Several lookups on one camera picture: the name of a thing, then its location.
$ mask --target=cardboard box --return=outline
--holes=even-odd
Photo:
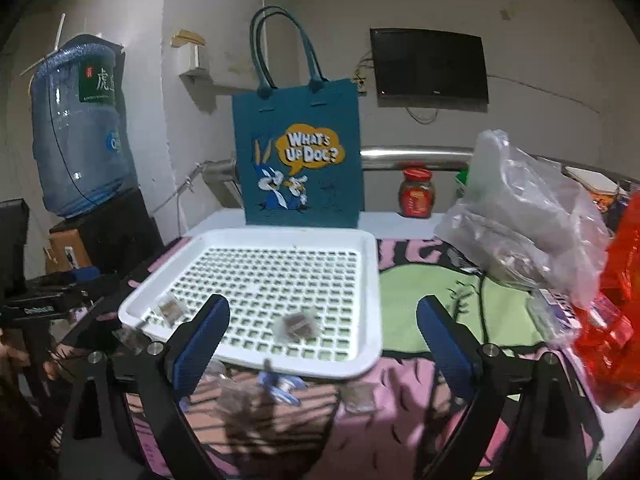
[[[58,263],[56,270],[82,269],[93,265],[77,229],[52,233],[49,241]]]

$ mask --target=person's hand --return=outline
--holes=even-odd
[[[89,351],[83,348],[74,348],[73,346],[60,343],[56,346],[56,351],[51,354],[51,361],[44,363],[44,371],[50,380],[56,380],[60,376],[66,380],[72,380],[72,376],[67,371],[65,365],[66,360],[74,360],[89,355]]]
[[[17,386],[17,371],[29,364],[29,353],[24,347],[22,333],[15,329],[0,328],[0,377]]]

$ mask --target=tote bag handle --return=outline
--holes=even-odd
[[[268,10],[276,9],[273,12],[266,13]],[[257,23],[256,21],[258,17],[265,13],[260,21]],[[262,35],[262,30],[264,28],[264,22],[273,16],[274,14],[280,14],[281,16],[285,16],[290,21],[296,25],[300,32],[300,37],[302,38],[302,45],[305,50],[306,62],[309,67],[309,88],[311,88],[312,92],[317,92],[324,86],[324,82],[327,81],[322,76],[322,71],[320,70],[320,65],[318,64],[318,58],[316,57],[316,52],[309,40],[306,32],[302,29],[302,26],[291,16],[285,9],[279,6],[266,6],[258,10],[251,20],[250,25],[250,46],[251,46],[251,57],[254,62],[255,71],[258,75],[258,79],[260,80],[260,85],[258,86],[258,95],[262,98],[268,98],[273,90],[277,88],[277,86],[273,82],[273,78],[267,69],[266,63],[264,62],[264,56],[262,54],[262,47],[260,45],[260,38]]]

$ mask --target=jar lid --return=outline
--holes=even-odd
[[[407,180],[416,180],[418,182],[431,180],[431,171],[426,168],[407,168],[403,170],[402,173]]]

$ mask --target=black monitor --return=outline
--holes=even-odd
[[[434,105],[486,108],[489,94],[482,39],[419,28],[372,28],[371,52],[380,98],[425,98]]]
[[[0,300],[25,291],[24,246],[29,206],[17,198],[0,202]]]

